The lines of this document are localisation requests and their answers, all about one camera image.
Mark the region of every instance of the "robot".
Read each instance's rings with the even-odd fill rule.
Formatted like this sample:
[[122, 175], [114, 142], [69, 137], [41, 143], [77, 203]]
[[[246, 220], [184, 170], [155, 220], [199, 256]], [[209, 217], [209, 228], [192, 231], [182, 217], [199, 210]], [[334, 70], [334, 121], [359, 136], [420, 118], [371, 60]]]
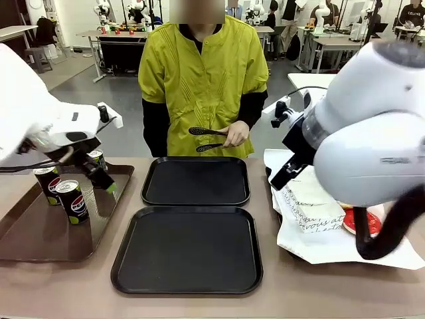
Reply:
[[[111, 190], [112, 178], [87, 156], [100, 144], [99, 121], [122, 127], [105, 104], [67, 104], [11, 49], [0, 45], [0, 163], [31, 147], [51, 161], [75, 165]], [[283, 143], [293, 157], [270, 182], [281, 189], [313, 165], [318, 181], [336, 200], [355, 206], [356, 246], [364, 259], [379, 259], [401, 242], [425, 207], [425, 52], [406, 43], [365, 45], [338, 73], [319, 100], [304, 95], [303, 112], [277, 103], [278, 127], [289, 123]], [[26, 167], [0, 167], [0, 172]], [[366, 207], [396, 201], [382, 230], [371, 238]]]
[[250, 6], [246, 10], [246, 23], [255, 26], [260, 25], [260, 17], [265, 13], [263, 0], [251, 0]]
[[361, 23], [354, 23], [351, 28], [350, 40], [359, 42], [366, 35], [369, 19], [375, 9], [375, 1], [367, 0], [360, 13]]
[[115, 22], [111, 21], [109, 18], [111, 5], [109, 4], [108, 0], [96, 0], [96, 2], [98, 5], [93, 8], [93, 11], [99, 17], [100, 24], [106, 25], [108, 22]]
[[[281, 189], [313, 165], [322, 187], [355, 206], [356, 245], [364, 259], [393, 251], [425, 208], [425, 53], [410, 43], [365, 45], [321, 100], [304, 96], [296, 112], [282, 99], [276, 121], [288, 121], [283, 143], [294, 156], [270, 177]], [[396, 201], [374, 239], [366, 207]]]
[[0, 163], [15, 152], [25, 156], [31, 150], [50, 158], [24, 167], [0, 167], [0, 172], [75, 165], [88, 179], [113, 192], [116, 188], [113, 179], [87, 153], [100, 145], [96, 134], [105, 125], [123, 126], [122, 117], [104, 103], [96, 107], [61, 102], [50, 95], [39, 76], [9, 47], [0, 45], [0, 57], [1, 77], [13, 72], [23, 76], [20, 80], [13, 76], [2, 81]]
[[129, 11], [128, 19], [136, 23], [141, 23], [142, 19], [144, 19], [148, 31], [152, 31], [151, 18], [144, 0], [131, 0], [131, 4], [128, 5], [127, 10]]
[[316, 10], [317, 24], [314, 30], [315, 34], [323, 33], [323, 24], [325, 23], [325, 19], [323, 17], [326, 17], [330, 14], [331, 9], [327, 7], [326, 0], [320, 0], [319, 9]]

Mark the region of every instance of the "backpack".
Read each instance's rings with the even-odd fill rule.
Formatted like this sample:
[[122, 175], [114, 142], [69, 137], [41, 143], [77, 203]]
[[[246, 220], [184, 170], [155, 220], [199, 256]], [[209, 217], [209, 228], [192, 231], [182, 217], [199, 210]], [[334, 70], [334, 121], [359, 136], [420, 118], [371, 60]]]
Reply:
[[288, 51], [286, 51], [286, 58], [290, 61], [295, 61], [299, 56], [300, 48], [301, 42], [299, 41], [298, 35], [294, 35], [288, 47]]

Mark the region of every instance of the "black tongs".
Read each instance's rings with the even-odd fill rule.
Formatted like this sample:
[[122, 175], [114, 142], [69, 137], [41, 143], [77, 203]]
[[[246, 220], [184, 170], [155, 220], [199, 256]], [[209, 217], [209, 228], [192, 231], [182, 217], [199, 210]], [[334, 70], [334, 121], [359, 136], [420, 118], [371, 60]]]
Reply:
[[[195, 136], [200, 136], [200, 135], [227, 136], [226, 133], [209, 130], [208, 128], [200, 128], [200, 127], [197, 127], [197, 126], [189, 128], [189, 133], [192, 134], [192, 135], [195, 135]], [[215, 143], [215, 144], [201, 145], [201, 146], [197, 147], [197, 152], [203, 153], [205, 151], [211, 150], [212, 148], [219, 148], [220, 146], [223, 146], [223, 144], [222, 143]]]

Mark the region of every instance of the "soda can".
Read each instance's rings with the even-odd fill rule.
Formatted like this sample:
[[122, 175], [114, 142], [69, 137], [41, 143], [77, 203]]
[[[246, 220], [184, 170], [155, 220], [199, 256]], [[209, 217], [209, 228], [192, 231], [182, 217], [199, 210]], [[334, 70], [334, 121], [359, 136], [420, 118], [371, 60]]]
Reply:
[[77, 181], [60, 182], [56, 186], [56, 192], [59, 194], [60, 201], [71, 224], [78, 225], [88, 219], [86, 202]]
[[[108, 167], [106, 166], [106, 162], [105, 162], [105, 157], [104, 157], [104, 153], [102, 150], [96, 149], [91, 151], [88, 154], [96, 163], [98, 163], [100, 165], [101, 168], [103, 168], [105, 171], [108, 170]], [[92, 181], [92, 185], [94, 188], [100, 188], [99, 186], [96, 185], [95, 182]]]
[[56, 192], [56, 186], [60, 183], [58, 170], [53, 166], [34, 169], [33, 173], [39, 181], [39, 184], [43, 193], [46, 195], [49, 205], [60, 205], [60, 198]]

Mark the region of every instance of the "person in background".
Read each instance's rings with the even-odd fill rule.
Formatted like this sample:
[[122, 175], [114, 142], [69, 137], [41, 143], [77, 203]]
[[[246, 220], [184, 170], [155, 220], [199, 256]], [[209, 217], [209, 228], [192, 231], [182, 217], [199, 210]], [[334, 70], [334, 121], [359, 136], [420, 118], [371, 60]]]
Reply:
[[[279, 9], [279, 4], [276, 0], [272, 0], [270, 3], [270, 10], [268, 13], [267, 20], [264, 21], [264, 25], [274, 29], [276, 26], [275, 12]], [[273, 43], [273, 60], [278, 59], [280, 49], [280, 39], [277, 35], [270, 35], [270, 41]]]
[[[268, 67], [257, 32], [225, 15], [219, 0], [179, 5], [171, 23], [149, 33], [143, 50], [145, 141], [153, 157], [200, 156], [197, 147], [223, 143], [202, 154], [246, 158], [254, 151], [250, 129], [268, 97]], [[226, 137], [193, 136], [193, 126]]]
[[[329, 10], [331, 10], [331, 12], [326, 17], [323, 17], [325, 19], [324, 25], [330, 25], [330, 26], [337, 25], [338, 18], [339, 18], [338, 6], [331, 3], [331, 0], [326, 0], [326, 5], [329, 8]], [[319, 9], [319, 6], [314, 8], [313, 11], [311, 12], [310, 22], [309, 22], [310, 25], [316, 26], [316, 24], [317, 24], [316, 10], [318, 10], [318, 9]]]
[[[284, 0], [281, 2], [281, 10], [284, 6]], [[285, 54], [288, 50], [291, 40], [294, 35], [297, 34], [297, 21], [299, 17], [299, 12], [302, 9], [297, 6], [295, 0], [287, 0], [284, 15], [282, 16], [282, 26], [286, 27], [282, 34], [282, 43], [284, 44], [283, 53]]]
[[400, 23], [405, 26], [406, 21], [413, 23], [415, 27], [424, 25], [425, 8], [420, 0], [410, 0], [410, 4], [405, 6], [400, 14]]
[[238, 4], [237, 8], [232, 8], [232, 7], [227, 6], [226, 7], [226, 14], [230, 15], [231, 17], [235, 17], [239, 20], [242, 20], [242, 10], [243, 10], [243, 8], [239, 4]]

